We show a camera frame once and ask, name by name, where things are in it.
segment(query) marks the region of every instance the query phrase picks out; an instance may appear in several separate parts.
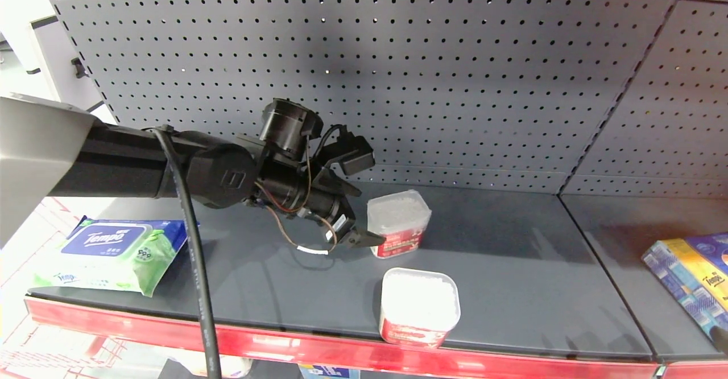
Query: red label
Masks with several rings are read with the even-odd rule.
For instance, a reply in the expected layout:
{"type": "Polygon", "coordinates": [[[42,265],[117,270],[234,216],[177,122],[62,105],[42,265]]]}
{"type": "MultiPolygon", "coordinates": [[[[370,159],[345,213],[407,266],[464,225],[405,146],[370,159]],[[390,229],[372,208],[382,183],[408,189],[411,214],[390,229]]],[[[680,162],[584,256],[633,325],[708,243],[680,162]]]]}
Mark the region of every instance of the red label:
{"type": "Polygon", "coordinates": [[[386,318],[382,325],[382,338],[397,345],[427,346],[437,348],[442,345],[447,332],[431,331],[408,327],[408,325],[397,325],[389,322],[386,318]]]}
{"type": "Polygon", "coordinates": [[[377,247],[377,257],[393,257],[417,249],[422,241],[423,233],[424,228],[417,228],[386,234],[387,241],[377,247]]]}

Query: black cable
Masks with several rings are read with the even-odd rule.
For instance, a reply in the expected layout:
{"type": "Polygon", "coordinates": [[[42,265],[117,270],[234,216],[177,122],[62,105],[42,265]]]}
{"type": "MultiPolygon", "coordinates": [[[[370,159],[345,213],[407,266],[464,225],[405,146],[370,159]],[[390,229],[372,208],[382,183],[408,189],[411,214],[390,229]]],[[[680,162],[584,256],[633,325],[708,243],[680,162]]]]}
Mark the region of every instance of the black cable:
{"type": "Polygon", "coordinates": [[[333,126],[329,127],[328,130],[326,130],[326,133],[324,133],[323,137],[321,138],[321,141],[320,141],[318,147],[316,148],[316,151],[314,151],[312,159],[316,159],[318,157],[318,154],[320,153],[324,144],[326,144],[326,141],[328,140],[328,138],[331,136],[331,134],[333,134],[333,131],[335,131],[335,130],[341,131],[341,129],[344,129],[345,127],[346,126],[344,126],[344,125],[333,125],[333,126]]]}
{"type": "Polygon", "coordinates": [[[177,154],[166,131],[154,128],[152,130],[164,154],[167,156],[167,164],[172,171],[172,177],[177,188],[177,196],[184,212],[184,224],[187,229],[187,249],[189,251],[190,263],[192,263],[192,275],[195,278],[197,288],[197,304],[200,311],[200,329],[202,330],[202,346],[205,348],[205,362],[208,366],[208,377],[222,378],[220,367],[220,351],[218,349],[218,336],[215,331],[213,320],[213,304],[210,300],[210,286],[208,286],[208,273],[205,270],[205,257],[202,253],[202,241],[200,230],[197,228],[195,209],[192,207],[192,198],[189,195],[187,182],[182,177],[177,154]]]}

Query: white cable tie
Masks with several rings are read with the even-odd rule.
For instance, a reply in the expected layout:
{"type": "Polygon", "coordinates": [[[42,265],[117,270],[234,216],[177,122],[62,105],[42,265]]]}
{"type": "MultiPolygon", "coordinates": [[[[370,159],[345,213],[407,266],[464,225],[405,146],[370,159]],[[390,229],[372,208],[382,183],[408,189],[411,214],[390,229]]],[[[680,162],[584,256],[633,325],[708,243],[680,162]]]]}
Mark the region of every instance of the white cable tie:
{"type": "Polygon", "coordinates": [[[306,254],[328,255],[328,251],[325,249],[310,249],[303,246],[297,246],[296,249],[306,254]]]}

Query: plastic container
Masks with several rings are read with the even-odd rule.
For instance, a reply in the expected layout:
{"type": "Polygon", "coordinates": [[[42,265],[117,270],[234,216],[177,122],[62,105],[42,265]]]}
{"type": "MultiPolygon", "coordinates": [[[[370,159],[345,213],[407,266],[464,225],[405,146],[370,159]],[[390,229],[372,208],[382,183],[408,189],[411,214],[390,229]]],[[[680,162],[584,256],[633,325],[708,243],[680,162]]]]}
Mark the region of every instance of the plastic container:
{"type": "Polygon", "coordinates": [[[431,214],[413,189],[369,200],[367,229],[387,239],[371,251],[377,258],[390,258],[416,250],[431,214]]]}
{"type": "Polygon", "coordinates": [[[457,285],[447,275],[408,268],[384,274],[379,334],[385,341],[437,348],[458,321],[457,285]]]}

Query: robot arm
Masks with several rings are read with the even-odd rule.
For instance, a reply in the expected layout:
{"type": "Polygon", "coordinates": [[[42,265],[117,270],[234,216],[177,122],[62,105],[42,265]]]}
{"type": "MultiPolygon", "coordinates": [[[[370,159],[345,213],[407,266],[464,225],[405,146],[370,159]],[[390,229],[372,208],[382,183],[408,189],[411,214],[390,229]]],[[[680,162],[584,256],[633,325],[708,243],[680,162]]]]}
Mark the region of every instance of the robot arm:
{"type": "MultiPolygon", "coordinates": [[[[45,195],[176,195],[167,159],[148,131],[105,125],[73,107],[29,97],[0,97],[0,114],[2,210],[16,214],[2,216],[3,244],[45,195]]],[[[308,156],[308,142],[320,137],[322,127],[315,112],[274,99],[263,111],[260,139],[239,136],[231,142],[165,129],[190,193],[203,205],[263,204],[289,216],[320,216],[333,224],[340,242],[379,245],[383,237],[356,227],[346,199],[361,192],[330,168],[338,163],[350,175],[372,167],[371,146],[364,137],[338,127],[338,140],[308,156]]],[[[322,231],[331,242],[328,228],[322,226],[322,231]]]]}

